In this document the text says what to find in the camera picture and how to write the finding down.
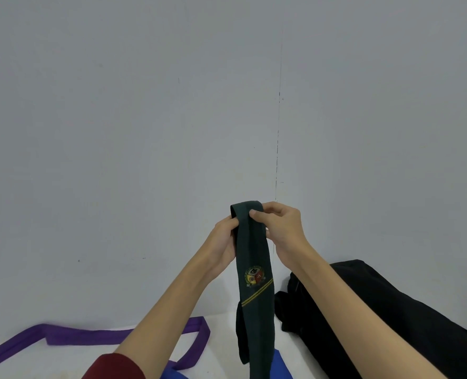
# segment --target dark green necktie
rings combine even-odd
[[[251,219],[249,210],[263,211],[258,201],[230,206],[238,218],[233,231],[237,252],[240,302],[236,332],[240,360],[249,363],[250,379],[270,379],[274,356],[274,280],[265,225]]]

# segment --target gray wall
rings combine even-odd
[[[467,327],[467,0],[0,0],[0,339],[134,324],[249,199]]]

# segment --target black fabric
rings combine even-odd
[[[467,330],[398,291],[372,267],[354,260],[331,265],[397,334],[449,379],[467,379]],[[298,278],[275,295],[282,330],[300,336],[330,379],[361,379],[337,337]]]
[[[239,357],[249,363],[251,379],[269,379],[274,356],[274,282],[265,225],[250,218],[249,210],[263,211],[258,201],[232,205],[240,302],[237,306]]]

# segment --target maroon sleeve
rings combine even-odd
[[[101,355],[82,379],[145,379],[144,373],[130,358],[121,354]]]

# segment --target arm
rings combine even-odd
[[[445,379],[394,332],[307,242],[300,212],[276,202],[251,210],[264,223],[281,262],[298,277],[364,379]]]
[[[218,222],[191,261],[115,352],[135,362],[146,379],[159,379],[205,287],[235,258],[231,230],[237,218]]]

